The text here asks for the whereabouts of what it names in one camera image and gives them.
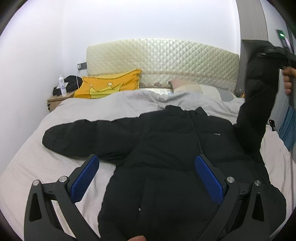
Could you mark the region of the person's right hand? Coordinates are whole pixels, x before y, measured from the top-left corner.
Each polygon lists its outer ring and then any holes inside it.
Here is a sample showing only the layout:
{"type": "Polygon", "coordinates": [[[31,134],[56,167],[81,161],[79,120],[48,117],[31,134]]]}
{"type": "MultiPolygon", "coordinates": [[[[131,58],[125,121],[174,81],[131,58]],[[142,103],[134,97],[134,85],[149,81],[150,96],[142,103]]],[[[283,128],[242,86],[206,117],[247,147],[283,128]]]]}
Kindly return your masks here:
{"type": "Polygon", "coordinates": [[[284,87],[286,95],[291,95],[292,93],[292,79],[296,77],[296,70],[292,67],[286,67],[283,70],[283,77],[284,77],[284,87]]]}

